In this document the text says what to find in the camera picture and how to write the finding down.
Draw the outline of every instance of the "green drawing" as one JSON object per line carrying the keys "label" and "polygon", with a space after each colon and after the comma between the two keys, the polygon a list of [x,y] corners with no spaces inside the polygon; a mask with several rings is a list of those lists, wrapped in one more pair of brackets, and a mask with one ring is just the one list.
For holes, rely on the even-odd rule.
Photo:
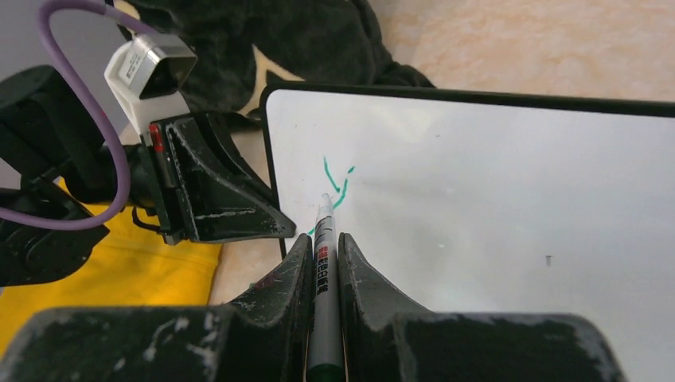
{"label": "green drawing", "polygon": [[[347,170],[347,174],[353,173],[354,169],[356,169],[356,166],[352,166]],[[335,183],[335,180],[333,179],[333,176],[330,175],[330,170],[328,170],[328,161],[326,160],[326,157],[323,157],[323,170],[326,172],[326,176],[328,177],[328,180],[330,180],[330,184],[333,186],[335,189],[335,192],[340,194],[340,197],[333,203],[333,209],[336,209],[339,207],[342,202],[345,200],[345,197],[347,196],[347,185],[349,184],[349,179],[345,178],[345,183],[342,184],[342,192],[340,192],[340,187]],[[312,228],[307,235],[312,236],[314,234],[314,230],[316,228]]]}
{"label": "green drawing", "polygon": [[340,192],[340,187],[335,183],[335,180],[333,177],[330,175],[330,170],[328,170],[328,160],[326,160],[326,156],[323,157],[323,170],[326,172],[326,176],[328,177],[328,180],[330,181],[330,184],[333,185],[333,188],[335,189],[336,193]]}

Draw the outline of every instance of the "marker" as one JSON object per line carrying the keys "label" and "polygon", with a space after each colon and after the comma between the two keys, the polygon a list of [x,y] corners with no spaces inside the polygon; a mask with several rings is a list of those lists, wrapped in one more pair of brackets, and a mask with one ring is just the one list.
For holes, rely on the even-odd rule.
{"label": "marker", "polygon": [[340,299],[338,293],[338,241],[333,202],[324,193],[314,232],[314,313],[310,323],[307,382],[344,382]]}

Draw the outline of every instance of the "red label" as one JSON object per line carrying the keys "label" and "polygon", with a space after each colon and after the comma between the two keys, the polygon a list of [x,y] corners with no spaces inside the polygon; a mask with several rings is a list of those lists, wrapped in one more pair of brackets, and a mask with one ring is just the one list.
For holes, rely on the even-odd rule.
{"label": "red label", "polygon": [[159,134],[159,126],[157,123],[150,124],[150,137],[152,138],[152,147],[154,148],[154,152],[163,153],[164,142],[162,142],[162,136]]}
{"label": "red label", "polygon": [[324,259],[325,257],[328,257],[328,247],[319,248],[317,259]]}

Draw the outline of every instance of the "black frame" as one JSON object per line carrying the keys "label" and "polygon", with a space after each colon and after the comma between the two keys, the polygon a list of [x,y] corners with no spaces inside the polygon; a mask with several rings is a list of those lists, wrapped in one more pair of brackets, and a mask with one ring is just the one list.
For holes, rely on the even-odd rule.
{"label": "black frame", "polygon": [[[537,109],[589,111],[603,114],[645,115],[675,119],[675,103],[627,100],[562,97],[551,95],[527,95],[513,93],[469,92],[442,90],[436,88],[402,88],[385,86],[351,86],[333,84],[308,84],[305,82],[286,82],[270,85],[260,97],[260,110],[265,139],[265,155],[270,173],[270,185],[275,207],[280,209],[279,192],[276,185],[274,160],[272,159],[269,125],[267,123],[267,99],[277,90],[299,90],[309,92],[328,92],[354,94],[361,96],[383,96],[409,99],[428,99],[436,101],[481,103],[498,106],[531,107]],[[284,239],[279,240],[282,259],[286,255]]]}

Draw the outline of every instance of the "black fabric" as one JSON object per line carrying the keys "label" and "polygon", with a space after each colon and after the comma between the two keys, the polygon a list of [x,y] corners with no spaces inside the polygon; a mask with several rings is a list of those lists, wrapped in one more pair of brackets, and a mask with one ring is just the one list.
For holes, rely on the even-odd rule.
{"label": "black fabric", "polygon": [[[177,34],[193,47],[198,62],[181,90],[193,111],[238,112],[248,105],[243,114],[254,117],[259,102],[259,94],[254,95],[256,70],[269,64],[256,66],[255,48],[306,81],[433,88],[421,72],[393,61],[366,0],[128,3],[146,24]],[[265,77],[267,84],[274,84],[287,76],[268,71]]]}

